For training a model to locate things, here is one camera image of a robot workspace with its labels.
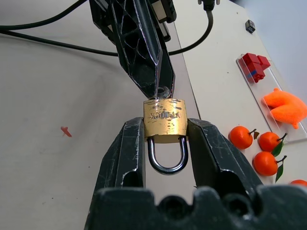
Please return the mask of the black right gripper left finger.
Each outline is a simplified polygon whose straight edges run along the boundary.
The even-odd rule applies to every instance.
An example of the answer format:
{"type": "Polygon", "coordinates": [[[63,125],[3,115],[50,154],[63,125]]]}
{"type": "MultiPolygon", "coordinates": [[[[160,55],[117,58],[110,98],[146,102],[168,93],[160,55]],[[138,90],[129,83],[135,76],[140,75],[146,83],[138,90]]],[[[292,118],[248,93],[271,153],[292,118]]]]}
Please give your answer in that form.
{"type": "Polygon", "coordinates": [[[94,191],[103,188],[145,187],[145,141],[142,117],[131,119],[102,158],[94,191]]]}

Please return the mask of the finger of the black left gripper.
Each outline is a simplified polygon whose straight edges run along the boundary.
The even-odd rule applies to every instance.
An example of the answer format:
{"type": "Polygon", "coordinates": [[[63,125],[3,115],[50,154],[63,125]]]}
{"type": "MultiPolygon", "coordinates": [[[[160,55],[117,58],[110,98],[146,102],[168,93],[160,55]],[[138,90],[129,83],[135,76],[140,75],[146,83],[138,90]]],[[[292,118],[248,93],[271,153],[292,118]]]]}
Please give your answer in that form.
{"type": "Polygon", "coordinates": [[[147,0],[111,1],[121,66],[146,98],[157,96],[162,47],[147,0]]]}
{"type": "Polygon", "coordinates": [[[158,96],[173,96],[175,72],[166,49],[163,49],[162,65],[159,78],[158,96]]]}

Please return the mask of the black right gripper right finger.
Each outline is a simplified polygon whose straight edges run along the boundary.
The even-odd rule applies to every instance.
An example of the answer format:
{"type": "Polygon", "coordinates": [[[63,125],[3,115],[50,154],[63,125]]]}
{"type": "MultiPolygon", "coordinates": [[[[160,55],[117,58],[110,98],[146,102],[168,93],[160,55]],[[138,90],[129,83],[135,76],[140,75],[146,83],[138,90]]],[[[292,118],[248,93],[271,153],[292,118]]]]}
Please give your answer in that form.
{"type": "Polygon", "coordinates": [[[189,119],[188,140],[197,187],[209,186],[220,197],[240,194],[254,198],[261,180],[243,153],[215,125],[189,119]]]}

